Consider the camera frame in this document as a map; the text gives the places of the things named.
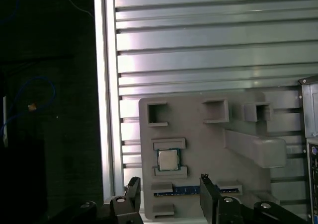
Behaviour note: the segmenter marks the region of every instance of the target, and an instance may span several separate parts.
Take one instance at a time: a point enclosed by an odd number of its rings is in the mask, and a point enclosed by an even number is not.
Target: gray fixture
[[[251,109],[245,109],[246,102]],[[264,109],[257,110],[258,105]],[[271,195],[270,168],[286,165],[286,142],[263,135],[271,117],[270,106],[261,92],[141,99],[146,217],[152,220],[201,217],[199,196],[187,191],[199,185],[201,173],[208,173],[224,193],[247,206],[252,207],[262,198],[278,202]],[[266,119],[239,120],[232,107],[242,107],[243,117],[251,112]],[[150,126],[151,120],[165,125]],[[164,152],[169,159],[160,157]],[[173,193],[174,188],[184,191]]]

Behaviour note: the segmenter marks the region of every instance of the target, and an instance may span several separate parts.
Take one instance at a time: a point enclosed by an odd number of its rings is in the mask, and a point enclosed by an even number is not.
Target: rectangular slot
[[[226,193],[239,193],[238,188],[228,188],[228,189],[220,189],[220,193],[226,194]]]
[[[170,219],[174,218],[174,215],[162,215],[162,216],[155,216],[155,219]]]
[[[269,121],[271,120],[270,105],[257,105],[256,115],[258,121]]]
[[[148,126],[167,126],[168,106],[166,102],[148,103]]]
[[[273,116],[273,108],[269,102],[249,102],[243,106],[244,120],[257,122],[257,121],[270,121]]]
[[[203,101],[206,105],[208,119],[204,120],[205,124],[229,122],[229,104],[225,98],[206,99]]]

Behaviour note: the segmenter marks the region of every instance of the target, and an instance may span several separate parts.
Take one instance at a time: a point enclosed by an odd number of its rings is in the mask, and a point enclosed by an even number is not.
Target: metal side panel
[[[112,148],[113,170],[108,174],[113,173],[115,194],[123,193],[132,176],[142,175],[141,98],[257,90],[274,109],[268,134],[287,143],[288,165],[272,171],[274,196],[295,213],[302,205],[297,214],[307,216],[298,79],[318,74],[318,0],[104,3],[106,11],[97,7],[105,20],[96,21],[96,32],[102,23],[107,48],[99,44],[97,49],[103,50],[107,64],[102,66],[107,67],[98,70],[98,85],[100,93],[109,88],[109,107],[100,103],[101,124],[107,118],[110,124],[109,139],[103,130],[101,136],[102,146]],[[103,79],[108,81],[104,90]]]

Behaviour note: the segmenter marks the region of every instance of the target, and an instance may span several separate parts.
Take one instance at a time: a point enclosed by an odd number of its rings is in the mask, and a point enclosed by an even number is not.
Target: dark background
[[[72,1],[94,15],[93,0]],[[49,107],[8,125],[9,145],[10,135],[11,140],[12,136],[31,136],[43,141],[48,215],[78,199],[101,203],[94,19],[68,0],[18,0],[16,13],[15,7],[16,0],[0,0],[0,63],[6,72],[17,71],[7,77],[7,94],[12,100],[28,79],[45,76],[55,85],[57,95]],[[24,63],[14,64],[37,58],[43,61],[22,68]],[[48,83],[32,82],[13,114],[34,102],[45,103],[51,94]],[[30,151],[24,156],[33,160],[35,155],[41,153]],[[34,175],[23,167],[21,172]],[[21,180],[21,198],[27,192],[24,182],[32,182],[32,178]]]

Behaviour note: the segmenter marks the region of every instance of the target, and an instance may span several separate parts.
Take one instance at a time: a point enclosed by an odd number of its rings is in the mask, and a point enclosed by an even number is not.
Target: gray raised block
[[[286,142],[273,137],[257,137],[225,130],[226,148],[254,161],[261,168],[286,166]]]
[[[180,170],[173,171],[159,171],[156,167],[154,168],[154,176],[161,179],[186,178],[188,177],[187,167],[182,166]]]
[[[173,186],[171,182],[153,183],[151,190],[153,193],[171,193],[173,192]]]
[[[185,149],[185,138],[152,140],[154,150],[157,149]]]
[[[155,218],[158,218],[160,216],[173,216],[173,204],[154,205],[153,214]]]

